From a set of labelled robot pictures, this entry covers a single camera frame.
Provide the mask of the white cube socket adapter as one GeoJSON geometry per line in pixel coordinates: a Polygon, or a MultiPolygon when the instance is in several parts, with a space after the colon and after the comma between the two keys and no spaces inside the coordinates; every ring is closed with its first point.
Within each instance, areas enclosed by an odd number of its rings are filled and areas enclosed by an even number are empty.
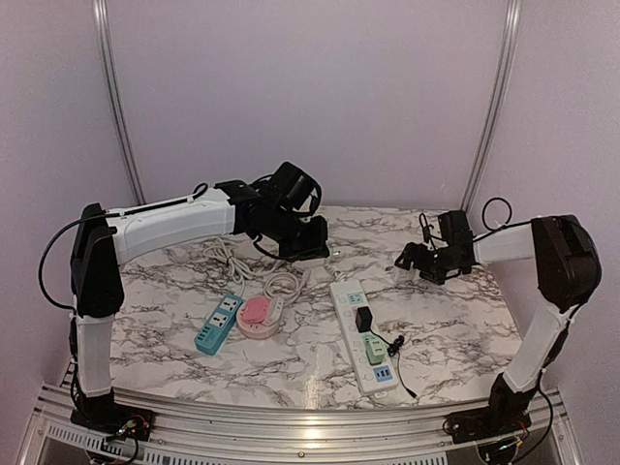
{"type": "Polygon", "coordinates": [[[399,266],[395,266],[392,271],[391,271],[391,278],[393,280],[394,283],[408,283],[408,282],[413,282],[413,281],[406,281],[405,280],[405,272],[408,271],[410,269],[403,269],[399,266]]]}

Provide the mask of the long white power strip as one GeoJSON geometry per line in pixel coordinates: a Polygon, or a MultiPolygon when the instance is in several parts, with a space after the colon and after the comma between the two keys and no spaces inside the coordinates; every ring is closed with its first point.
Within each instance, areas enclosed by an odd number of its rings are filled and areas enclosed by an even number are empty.
{"type": "Polygon", "coordinates": [[[360,282],[357,279],[332,282],[329,293],[356,373],[359,391],[363,395],[383,396],[384,392],[396,389],[399,380],[390,357],[386,355],[381,364],[371,366],[365,353],[364,339],[375,336],[372,332],[357,331],[356,310],[362,306],[369,307],[360,282]]]}

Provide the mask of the black charger plug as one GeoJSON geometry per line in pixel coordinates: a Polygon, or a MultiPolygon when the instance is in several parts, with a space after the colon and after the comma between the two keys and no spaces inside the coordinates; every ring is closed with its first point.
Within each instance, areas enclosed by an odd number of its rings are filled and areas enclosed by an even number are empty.
{"type": "Polygon", "coordinates": [[[371,331],[373,315],[368,306],[358,307],[355,317],[356,328],[359,333],[371,331]]]}

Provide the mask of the pink adapter plug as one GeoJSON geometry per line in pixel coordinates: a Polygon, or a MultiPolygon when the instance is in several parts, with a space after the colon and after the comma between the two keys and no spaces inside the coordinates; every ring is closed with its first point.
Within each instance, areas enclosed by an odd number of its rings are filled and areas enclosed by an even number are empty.
{"type": "Polygon", "coordinates": [[[265,296],[253,297],[246,301],[241,321],[248,325],[261,325],[269,315],[270,300],[265,296]]]}

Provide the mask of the green usb adapter plug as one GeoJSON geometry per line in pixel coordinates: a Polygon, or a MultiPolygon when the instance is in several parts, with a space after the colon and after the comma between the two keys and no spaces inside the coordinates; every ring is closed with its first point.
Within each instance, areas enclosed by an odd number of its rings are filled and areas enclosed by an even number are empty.
{"type": "Polygon", "coordinates": [[[364,339],[365,353],[371,366],[381,364],[387,354],[385,343],[376,337],[367,337],[364,339]]]}

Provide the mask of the round pink socket base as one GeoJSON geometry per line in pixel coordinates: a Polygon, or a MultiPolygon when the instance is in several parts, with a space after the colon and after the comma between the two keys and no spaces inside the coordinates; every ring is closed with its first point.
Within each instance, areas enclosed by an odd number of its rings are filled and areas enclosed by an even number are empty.
{"type": "Polygon", "coordinates": [[[273,336],[279,329],[281,319],[278,318],[273,322],[264,321],[261,323],[248,323],[243,319],[243,313],[238,312],[236,315],[236,326],[246,338],[253,340],[264,340],[273,336]]]}

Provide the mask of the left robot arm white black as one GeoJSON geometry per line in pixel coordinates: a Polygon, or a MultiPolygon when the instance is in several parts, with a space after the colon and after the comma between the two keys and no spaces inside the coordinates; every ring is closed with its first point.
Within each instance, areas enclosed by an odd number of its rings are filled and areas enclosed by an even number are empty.
{"type": "Polygon", "coordinates": [[[97,202],[61,228],[55,243],[75,229],[70,256],[73,300],[44,298],[71,314],[70,347],[77,364],[72,384],[77,414],[103,431],[115,430],[130,414],[116,403],[109,372],[112,324],[125,294],[120,269],[150,252],[208,237],[246,234],[255,246],[273,240],[273,259],[298,262],[329,255],[327,222],[317,209],[321,187],[304,174],[288,181],[275,175],[203,183],[190,195],[132,208],[105,210],[97,202]]]}

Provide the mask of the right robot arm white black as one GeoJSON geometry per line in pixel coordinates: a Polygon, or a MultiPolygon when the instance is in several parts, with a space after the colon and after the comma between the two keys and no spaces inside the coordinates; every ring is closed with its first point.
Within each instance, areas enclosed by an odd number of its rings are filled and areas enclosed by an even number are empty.
{"type": "Polygon", "coordinates": [[[572,214],[506,222],[482,234],[473,233],[462,210],[441,214],[438,224],[440,233],[434,235],[422,221],[422,242],[407,243],[395,267],[443,285],[471,273],[475,266],[526,260],[535,265],[543,302],[517,353],[495,379],[486,406],[447,418],[453,436],[499,434],[526,421],[545,369],[560,354],[575,314],[602,281],[599,254],[589,232],[572,214]]]}

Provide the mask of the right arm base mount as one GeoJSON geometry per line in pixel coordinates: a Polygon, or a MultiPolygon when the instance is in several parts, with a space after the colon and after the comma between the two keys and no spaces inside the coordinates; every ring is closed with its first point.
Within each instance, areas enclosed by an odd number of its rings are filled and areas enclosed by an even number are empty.
{"type": "Polygon", "coordinates": [[[530,416],[517,412],[501,417],[490,407],[482,407],[447,415],[443,428],[455,444],[490,439],[529,428],[530,416]]]}

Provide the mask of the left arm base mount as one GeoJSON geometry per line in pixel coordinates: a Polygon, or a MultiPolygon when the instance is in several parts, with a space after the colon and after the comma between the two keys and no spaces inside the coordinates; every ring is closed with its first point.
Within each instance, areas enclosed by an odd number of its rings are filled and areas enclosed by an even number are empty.
{"type": "Polygon", "coordinates": [[[109,437],[133,437],[147,441],[150,436],[155,415],[148,409],[87,399],[79,409],[71,414],[71,423],[87,429],[106,433],[109,437]]]}

